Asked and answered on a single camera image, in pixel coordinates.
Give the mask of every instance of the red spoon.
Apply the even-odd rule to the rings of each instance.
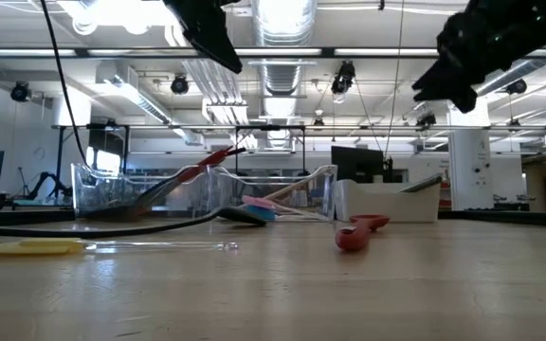
[[[341,228],[336,235],[337,246],[348,252],[359,251],[370,241],[370,232],[375,232],[389,223],[390,218],[383,215],[360,215],[351,217],[354,229]]]

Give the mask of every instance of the ceiling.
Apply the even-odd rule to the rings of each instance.
[[[50,10],[56,21],[56,37],[60,47],[139,47],[168,46],[164,39],[163,27],[151,27],[142,35],[128,33],[123,27],[99,27],[89,36],[81,36],[73,31],[71,19],[51,1]],[[452,12],[464,7],[464,0],[411,0],[406,9],[433,9]],[[0,5],[0,47],[50,47],[43,14],[29,2],[17,0],[7,5]],[[346,10],[347,6],[370,7],[372,9]],[[397,10],[399,1],[387,1],[388,9],[376,10],[376,2],[359,1],[318,1],[312,46],[367,46],[367,47],[433,47],[435,37],[446,21],[446,14],[422,14]],[[228,34],[235,46],[254,45],[252,18],[245,16],[249,1],[242,1],[227,15]],[[446,123],[447,107],[443,102],[430,103],[417,111],[412,109],[414,92],[411,84],[418,79],[434,61],[376,59],[355,60],[355,69],[359,86],[351,88],[346,101],[333,105],[330,91],[326,91],[331,78],[337,72],[341,60],[313,60],[314,64],[304,67],[301,88],[297,104],[297,118],[290,123],[312,124],[317,109],[323,110],[323,119],[331,124],[367,124],[367,115],[373,124],[388,125],[391,122],[413,124],[424,111],[432,111],[437,116],[438,124]],[[97,84],[95,69],[99,61],[74,60],[64,61],[64,71],[68,78],[84,85],[97,99],[98,115],[112,116],[119,121],[144,122],[145,114],[127,99],[107,95],[102,84]],[[174,74],[186,73],[179,60],[123,60],[120,67],[131,66],[140,76],[140,86],[146,90],[162,107],[165,107],[176,121],[190,124],[206,124],[201,115],[202,99],[198,91],[193,90],[185,96],[174,96],[166,81]],[[257,66],[250,66],[244,61],[244,71],[237,79],[242,96],[248,105],[248,118],[257,120],[263,114],[262,90]],[[0,83],[10,85],[14,77],[32,78],[31,86],[49,96],[59,96],[60,84],[55,81],[54,61],[0,60]],[[524,96],[512,98],[515,103],[509,105],[509,99],[503,96],[488,96],[490,119],[493,124],[504,124],[510,116],[518,116],[546,107],[546,89],[537,89],[546,85],[546,66],[524,78],[529,85],[529,92]],[[533,119],[525,117],[522,125],[546,125],[546,115]],[[372,134],[354,132],[354,134]],[[540,136],[541,132],[528,135]]]

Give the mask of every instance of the black wire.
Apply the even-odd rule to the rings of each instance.
[[[66,109],[68,115],[71,117],[71,124],[73,125],[73,134],[75,135],[75,142],[77,142],[77,148],[80,150],[82,161],[85,166],[89,168],[89,165],[85,161],[85,152],[83,151],[82,142],[80,141],[80,134],[75,124],[75,117],[73,116],[73,109],[71,108],[71,100],[66,90],[66,81],[64,81],[63,64],[61,63],[61,55],[58,52],[58,44],[56,43],[56,36],[54,35],[54,27],[52,27],[52,21],[49,18],[49,12],[47,11],[46,0],[41,0],[42,9],[44,10],[45,20],[47,21],[47,30],[49,31],[49,38],[52,41],[52,47],[54,48],[54,57],[56,58],[56,66],[58,67],[58,75],[61,78],[61,85],[63,86],[64,101],[66,102]]]

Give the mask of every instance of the table surface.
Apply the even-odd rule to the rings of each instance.
[[[357,254],[334,232],[205,224],[129,240],[240,249],[0,257],[0,340],[546,340],[546,227],[391,224]]]

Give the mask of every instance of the white container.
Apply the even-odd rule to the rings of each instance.
[[[440,202],[440,185],[416,193],[400,193],[408,184],[358,184],[337,181],[337,218],[349,222],[355,215],[382,214],[391,223],[435,223]]]

